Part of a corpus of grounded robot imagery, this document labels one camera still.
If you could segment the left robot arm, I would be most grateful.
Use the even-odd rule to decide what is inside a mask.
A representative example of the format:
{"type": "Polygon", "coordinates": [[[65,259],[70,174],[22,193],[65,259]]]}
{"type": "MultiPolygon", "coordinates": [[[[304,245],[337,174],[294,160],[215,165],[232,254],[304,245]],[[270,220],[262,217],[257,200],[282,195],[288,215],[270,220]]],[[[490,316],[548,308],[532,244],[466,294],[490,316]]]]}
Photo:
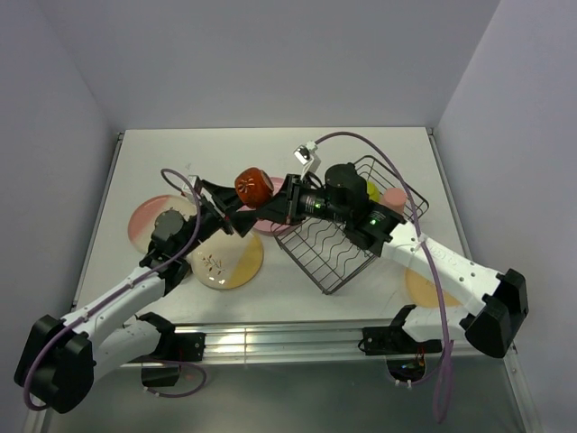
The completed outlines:
{"type": "Polygon", "coordinates": [[[238,176],[231,188],[187,180],[180,193],[192,199],[195,215],[161,212],[147,253],[122,282],[82,309],[33,324],[14,374],[24,404],[67,413],[97,380],[126,362],[143,358],[185,366],[174,325],[139,311],[180,285],[191,271],[187,256],[202,242],[217,232],[248,233],[256,222],[250,210],[267,203],[273,190],[261,171],[238,176]]]}

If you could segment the salmon pink cup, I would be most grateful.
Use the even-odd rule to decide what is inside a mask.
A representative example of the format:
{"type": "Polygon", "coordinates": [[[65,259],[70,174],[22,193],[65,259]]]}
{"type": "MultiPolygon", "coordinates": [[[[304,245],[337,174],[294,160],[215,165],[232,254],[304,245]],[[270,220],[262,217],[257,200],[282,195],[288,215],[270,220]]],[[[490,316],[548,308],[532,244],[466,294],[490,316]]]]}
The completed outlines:
{"type": "Polygon", "coordinates": [[[402,215],[405,210],[405,205],[407,203],[408,196],[403,189],[399,188],[389,188],[384,191],[380,198],[380,203],[393,210],[394,212],[402,215]]]}

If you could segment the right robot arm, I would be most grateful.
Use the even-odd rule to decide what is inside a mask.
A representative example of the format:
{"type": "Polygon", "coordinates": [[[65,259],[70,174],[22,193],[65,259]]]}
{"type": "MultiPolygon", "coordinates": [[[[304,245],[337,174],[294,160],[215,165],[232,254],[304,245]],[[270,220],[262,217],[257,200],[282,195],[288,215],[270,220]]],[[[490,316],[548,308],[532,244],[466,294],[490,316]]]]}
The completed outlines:
{"type": "Polygon", "coordinates": [[[288,175],[277,193],[259,191],[257,196],[259,219],[290,226],[306,218],[339,223],[358,248],[409,268],[457,299],[458,309],[439,309],[444,337],[449,337],[454,319],[475,349],[501,358],[527,318],[522,273],[483,267],[426,236],[416,222],[371,200],[365,178],[351,163],[330,167],[321,188],[288,175]]]}

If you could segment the orange black mug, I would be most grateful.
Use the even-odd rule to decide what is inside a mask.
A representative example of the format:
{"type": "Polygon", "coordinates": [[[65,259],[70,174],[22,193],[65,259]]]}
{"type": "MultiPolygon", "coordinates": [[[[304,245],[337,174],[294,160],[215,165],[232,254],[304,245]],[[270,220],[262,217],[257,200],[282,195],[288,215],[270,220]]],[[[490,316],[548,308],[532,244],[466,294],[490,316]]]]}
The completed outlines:
{"type": "Polygon", "coordinates": [[[274,187],[265,171],[250,167],[241,172],[234,181],[235,191],[242,203],[256,209],[267,203],[273,196],[274,187]]]}

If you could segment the yellow plastic plate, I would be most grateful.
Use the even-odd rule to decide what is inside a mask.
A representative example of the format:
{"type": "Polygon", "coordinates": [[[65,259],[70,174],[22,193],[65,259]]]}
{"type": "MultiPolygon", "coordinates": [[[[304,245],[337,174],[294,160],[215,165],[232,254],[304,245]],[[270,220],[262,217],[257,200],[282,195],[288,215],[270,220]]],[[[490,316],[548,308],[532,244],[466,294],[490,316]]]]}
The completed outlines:
{"type": "Polygon", "coordinates": [[[435,285],[409,268],[405,269],[405,287],[411,301],[418,307],[428,309],[439,307],[435,285]]]}

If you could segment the lime green bowl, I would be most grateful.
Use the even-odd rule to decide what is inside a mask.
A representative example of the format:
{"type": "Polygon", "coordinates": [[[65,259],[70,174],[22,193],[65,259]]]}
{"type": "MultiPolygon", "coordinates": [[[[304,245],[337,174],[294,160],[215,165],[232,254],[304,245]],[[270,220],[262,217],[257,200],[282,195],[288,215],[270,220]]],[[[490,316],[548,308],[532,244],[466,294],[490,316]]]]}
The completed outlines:
{"type": "Polygon", "coordinates": [[[374,183],[367,181],[366,182],[366,191],[367,191],[367,195],[371,201],[374,201],[374,202],[380,201],[380,191],[374,183]]]}

